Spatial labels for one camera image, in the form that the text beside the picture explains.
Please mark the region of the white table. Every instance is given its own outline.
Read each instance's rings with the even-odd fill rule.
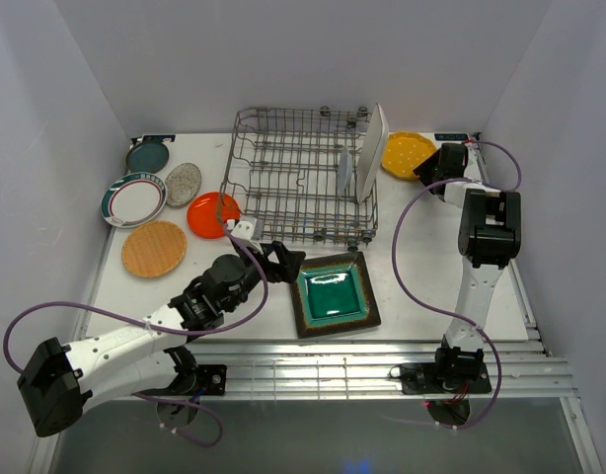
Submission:
[[[425,136],[434,141],[432,134]],[[202,172],[200,194],[218,191],[231,144],[231,135],[179,134],[168,143],[170,160],[157,175],[165,179],[182,163],[195,163]],[[379,230],[364,252],[382,325],[363,331],[318,338],[342,341],[440,341],[449,318],[431,313],[413,304],[401,291],[391,267],[391,240],[397,219],[406,203],[422,189],[420,183],[399,181],[383,171],[378,173]],[[187,208],[168,206],[157,219],[181,226],[188,238],[185,259],[169,274],[142,279],[130,274],[122,265],[121,248],[131,232],[117,229],[110,243],[100,277],[96,306],[134,318],[142,318],[182,292],[187,283],[204,272],[216,257],[233,253],[225,238],[204,240],[191,232],[186,221]],[[461,257],[457,251],[457,233],[461,210],[427,196],[409,213],[400,234],[398,262],[405,282],[424,301],[454,309],[461,284]],[[288,245],[305,250],[309,258],[345,252],[333,244]],[[255,308],[262,298],[261,286],[251,293],[249,301],[235,313],[225,314],[225,325],[237,321]],[[121,323],[92,315],[87,336],[96,336]],[[526,341],[527,332],[510,272],[504,272],[493,296],[487,333],[495,341]],[[272,284],[264,311],[247,324],[217,335],[210,340],[296,341],[296,328],[289,288]]]

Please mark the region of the gray floor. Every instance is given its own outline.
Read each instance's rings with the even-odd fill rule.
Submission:
[[[484,402],[473,402],[477,413]],[[155,407],[112,402],[61,437],[53,474],[88,473],[575,473],[579,463],[558,399],[499,400],[475,428],[406,426],[427,420],[417,401],[209,403],[226,433],[214,448],[161,431]],[[202,414],[191,432],[209,437]]]

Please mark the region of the orange plate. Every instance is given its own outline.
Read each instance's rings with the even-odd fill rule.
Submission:
[[[382,168],[401,180],[414,181],[413,170],[437,151],[430,140],[419,133],[398,131],[391,133],[382,156]]]
[[[197,197],[187,209],[187,223],[190,229],[204,239],[224,237],[222,224],[217,220],[219,197],[220,193],[206,193]],[[241,214],[240,207],[235,200],[228,195],[223,195],[220,212],[222,220],[239,219]]]

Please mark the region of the dish rack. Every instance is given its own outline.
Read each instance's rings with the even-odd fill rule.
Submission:
[[[363,202],[355,199],[355,169],[370,119],[365,108],[240,111],[220,192],[233,197],[243,214],[263,221],[266,240],[332,242],[357,250],[378,228],[377,186]],[[353,169],[339,196],[343,147]]]

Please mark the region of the polka dot pattern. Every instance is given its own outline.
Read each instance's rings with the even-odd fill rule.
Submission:
[[[382,168],[401,180],[415,181],[413,170],[437,150],[434,143],[419,133],[391,133],[382,156]]]

